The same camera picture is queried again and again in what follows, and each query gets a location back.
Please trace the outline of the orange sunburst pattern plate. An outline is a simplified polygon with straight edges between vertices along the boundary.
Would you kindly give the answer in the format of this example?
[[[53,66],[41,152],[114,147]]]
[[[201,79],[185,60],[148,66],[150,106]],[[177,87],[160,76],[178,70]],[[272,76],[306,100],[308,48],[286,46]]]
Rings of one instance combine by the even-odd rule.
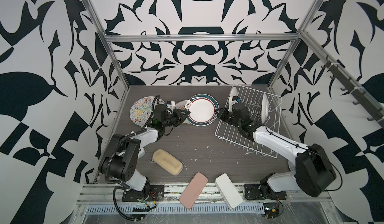
[[[175,104],[175,108],[176,109],[181,109],[181,110],[184,110],[185,109],[185,105],[187,103],[187,100],[182,100],[182,101],[179,101]],[[190,122],[186,119],[183,124],[190,124]]]

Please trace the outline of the colourful squiggle pattern plate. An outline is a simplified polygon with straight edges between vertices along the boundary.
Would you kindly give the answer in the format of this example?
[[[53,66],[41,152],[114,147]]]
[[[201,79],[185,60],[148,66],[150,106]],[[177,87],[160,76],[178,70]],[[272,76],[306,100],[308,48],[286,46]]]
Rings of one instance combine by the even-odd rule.
[[[132,105],[130,118],[134,124],[143,127],[147,123],[152,113],[154,98],[154,96],[142,97]]]

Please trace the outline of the green rimmed white plate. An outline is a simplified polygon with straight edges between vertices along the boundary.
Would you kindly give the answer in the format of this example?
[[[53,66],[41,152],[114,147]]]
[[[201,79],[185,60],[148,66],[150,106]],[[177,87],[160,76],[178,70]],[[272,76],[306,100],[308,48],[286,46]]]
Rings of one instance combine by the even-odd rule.
[[[197,127],[205,127],[216,120],[217,100],[208,94],[196,94],[187,100],[185,110],[189,113],[187,120]]]

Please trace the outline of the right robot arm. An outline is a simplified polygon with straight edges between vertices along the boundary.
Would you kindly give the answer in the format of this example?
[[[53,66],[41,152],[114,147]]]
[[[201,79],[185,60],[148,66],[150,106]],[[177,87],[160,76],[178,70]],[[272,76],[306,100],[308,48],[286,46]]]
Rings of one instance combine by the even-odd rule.
[[[252,120],[242,103],[234,104],[231,109],[218,108],[215,112],[221,121],[237,128],[242,137],[271,149],[294,165],[293,171],[267,176],[262,182],[267,191],[302,191],[316,198],[328,190],[340,173],[321,146],[298,143],[272,131]]]

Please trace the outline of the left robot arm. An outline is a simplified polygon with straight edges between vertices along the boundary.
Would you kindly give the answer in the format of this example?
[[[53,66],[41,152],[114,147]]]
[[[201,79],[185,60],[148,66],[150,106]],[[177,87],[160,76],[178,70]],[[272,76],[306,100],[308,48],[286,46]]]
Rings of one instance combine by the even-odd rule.
[[[175,108],[172,101],[160,103],[155,96],[151,113],[139,131],[127,135],[114,134],[99,163],[99,173],[105,183],[115,184],[137,199],[149,196],[150,181],[137,170],[138,159],[144,155],[144,147],[159,141],[166,135],[166,127],[180,126],[190,112]]]

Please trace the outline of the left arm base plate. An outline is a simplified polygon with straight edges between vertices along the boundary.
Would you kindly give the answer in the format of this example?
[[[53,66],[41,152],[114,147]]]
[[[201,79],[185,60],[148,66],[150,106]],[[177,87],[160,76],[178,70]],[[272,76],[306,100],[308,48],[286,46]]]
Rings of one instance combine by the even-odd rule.
[[[124,191],[123,202],[139,202],[144,199],[146,202],[157,202],[164,197],[164,185],[145,185],[142,191]]]

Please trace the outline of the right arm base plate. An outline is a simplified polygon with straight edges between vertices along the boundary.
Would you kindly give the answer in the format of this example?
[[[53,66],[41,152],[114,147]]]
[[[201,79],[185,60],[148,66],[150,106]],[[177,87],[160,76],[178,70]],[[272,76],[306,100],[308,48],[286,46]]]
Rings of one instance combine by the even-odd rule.
[[[264,184],[245,184],[244,196],[248,201],[256,200],[286,200],[287,194],[274,192],[267,183]]]

